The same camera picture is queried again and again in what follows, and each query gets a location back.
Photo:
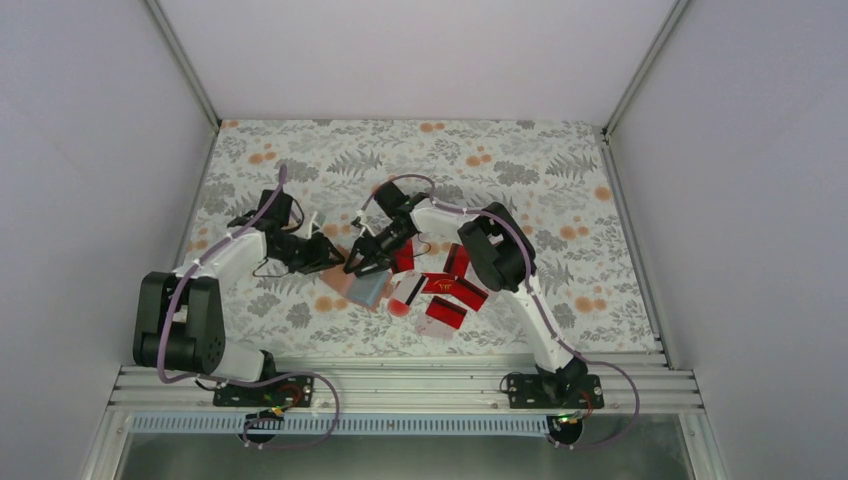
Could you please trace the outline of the tan leather card holder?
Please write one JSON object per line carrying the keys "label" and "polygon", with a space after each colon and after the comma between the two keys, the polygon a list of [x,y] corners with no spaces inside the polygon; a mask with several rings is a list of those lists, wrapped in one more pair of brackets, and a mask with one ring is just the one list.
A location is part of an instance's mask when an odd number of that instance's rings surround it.
{"label": "tan leather card holder", "polygon": [[344,309],[349,305],[358,305],[376,311],[380,303],[388,299],[393,291],[391,272],[380,271],[363,277],[347,274],[343,271],[348,251],[336,246],[343,260],[339,265],[321,272],[320,280],[331,289],[333,295],[321,295],[314,303],[319,312],[329,312],[333,308]]}

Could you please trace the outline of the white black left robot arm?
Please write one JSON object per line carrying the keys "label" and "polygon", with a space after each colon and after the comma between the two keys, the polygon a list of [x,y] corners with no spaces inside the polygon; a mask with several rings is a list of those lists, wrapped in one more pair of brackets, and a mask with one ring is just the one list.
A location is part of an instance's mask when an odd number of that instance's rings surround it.
{"label": "white black left robot arm", "polygon": [[296,201],[282,189],[263,191],[260,205],[236,217],[225,236],[199,258],[170,272],[151,272],[140,286],[132,356],[155,368],[235,382],[255,405],[278,391],[272,354],[226,337],[223,297],[269,260],[288,272],[314,274],[341,265],[344,255],[316,219],[294,220]]}

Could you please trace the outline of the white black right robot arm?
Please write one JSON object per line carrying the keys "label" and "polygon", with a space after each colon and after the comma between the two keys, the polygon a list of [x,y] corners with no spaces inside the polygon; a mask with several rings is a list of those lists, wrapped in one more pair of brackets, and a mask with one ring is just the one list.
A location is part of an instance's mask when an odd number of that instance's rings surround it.
{"label": "white black right robot arm", "polygon": [[358,277],[388,270],[395,252],[418,234],[461,244],[476,277],[488,290],[500,292],[522,323],[544,399],[565,407],[578,397],[587,362],[554,324],[541,296],[535,250],[504,205],[461,207],[425,192],[407,195],[387,181],[355,213],[352,225],[359,234],[344,271]]}

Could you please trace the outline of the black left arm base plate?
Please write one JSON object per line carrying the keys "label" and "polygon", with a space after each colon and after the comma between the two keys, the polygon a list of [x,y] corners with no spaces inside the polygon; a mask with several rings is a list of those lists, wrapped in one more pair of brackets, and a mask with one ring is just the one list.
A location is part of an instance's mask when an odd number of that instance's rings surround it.
{"label": "black left arm base plate", "polygon": [[227,385],[213,396],[216,407],[290,408],[309,407],[314,378],[297,375],[264,387]]}

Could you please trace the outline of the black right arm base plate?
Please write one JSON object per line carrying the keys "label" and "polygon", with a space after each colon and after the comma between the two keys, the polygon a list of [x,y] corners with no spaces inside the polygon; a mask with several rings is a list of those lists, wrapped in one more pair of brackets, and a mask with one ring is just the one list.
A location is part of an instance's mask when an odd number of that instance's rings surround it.
{"label": "black right arm base plate", "polygon": [[603,409],[605,400],[597,375],[585,375],[570,386],[562,386],[541,374],[511,372],[499,390],[512,409]]}

